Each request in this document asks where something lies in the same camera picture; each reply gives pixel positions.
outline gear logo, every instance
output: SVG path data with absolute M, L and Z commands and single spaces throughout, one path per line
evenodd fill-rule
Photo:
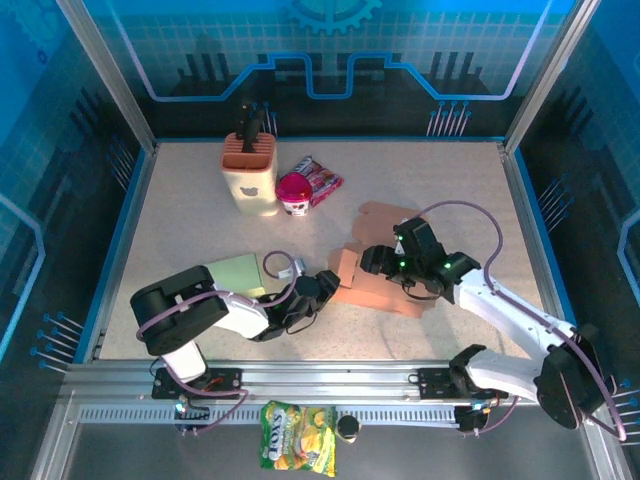
M 56 37 L 59 13 L 55 0 L 0 0 L 0 12 L 11 13 L 38 48 Z
M 359 28 L 363 20 L 371 19 L 381 0 L 288 0 L 284 5 L 289 18 L 296 19 L 300 28 L 310 27 L 315 34 L 324 31 L 347 33 L 348 27 Z

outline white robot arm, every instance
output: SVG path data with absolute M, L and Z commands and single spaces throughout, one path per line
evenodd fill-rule
M 394 233 L 395 248 L 377 245 L 365 250 L 363 270 L 384 274 L 407 293 L 423 284 L 430 293 L 492 324 L 529 356 L 511 357 L 473 345 L 450 362 L 459 390 L 495 390 L 527 398 L 567 428 L 579 427 L 606 397 L 613 403 L 612 367 L 595 327 L 576 328 L 555 318 L 504 288 L 464 253 L 447 254 L 419 216 L 396 225 Z
M 204 265 L 139 290 L 131 297 L 131 308 L 140 326 L 137 338 L 144 342 L 150 355 L 162 357 L 177 381 L 187 384 L 207 372 L 194 339 L 210 327 L 230 330 L 255 342 L 282 335 L 303 318 L 320 312 L 340 284 L 329 270 L 314 277 L 305 275 L 302 262 L 284 255 L 294 266 L 289 272 L 293 278 L 275 295 L 248 299 L 226 291 L 214 282 L 210 269 Z
M 570 323 L 535 308 L 495 280 L 493 287 L 545 317 L 567 336 L 573 336 L 574 327 Z M 560 347 L 563 342 L 530 315 L 497 296 L 494 290 L 486 284 L 484 270 L 471 270 L 462 277 L 460 284 L 454 286 L 455 304 L 489 322 L 520 346 L 529 358 L 511 357 L 487 349 L 471 358 L 466 367 L 467 373 L 478 388 L 501 390 L 537 402 L 538 388 L 534 379 L 540 376 L 550 347 Z

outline yellow snack bag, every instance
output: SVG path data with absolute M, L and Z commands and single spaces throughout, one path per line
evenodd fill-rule
M 263 408 L 260 465 L 336 476 L 336 410 L 271 401 Z

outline cardboard box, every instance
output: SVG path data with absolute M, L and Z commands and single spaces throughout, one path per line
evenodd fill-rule
M 393 226 L 418 212 L 379 202 L 367 202 L 358 211 L 360 215 L 351 231 L 356 241 L 346 243 L 344 248 L 333 250 L 329 255 L 329 268 L 340 277 L 340 287 L 333 300 L 422 318 L 425 308 L 432 306 L 434 301 L 409 298 L 400 285 L 385 280 L 384 275 L 373 275 L 360 268 L 360 257 L 368 247 L 395 247 Z M 411 293 L 429 296 L 423 285 L 416 285 Z

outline knife block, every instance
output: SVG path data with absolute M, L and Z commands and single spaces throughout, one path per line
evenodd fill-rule
M 259 133 L 253 143 L 255 153 L 242 152 L 242 140 L 227 135 L 220 158 L 220 170 L 238 209 L 248 215 L 271 216 L 278 213 L 276 139 Z

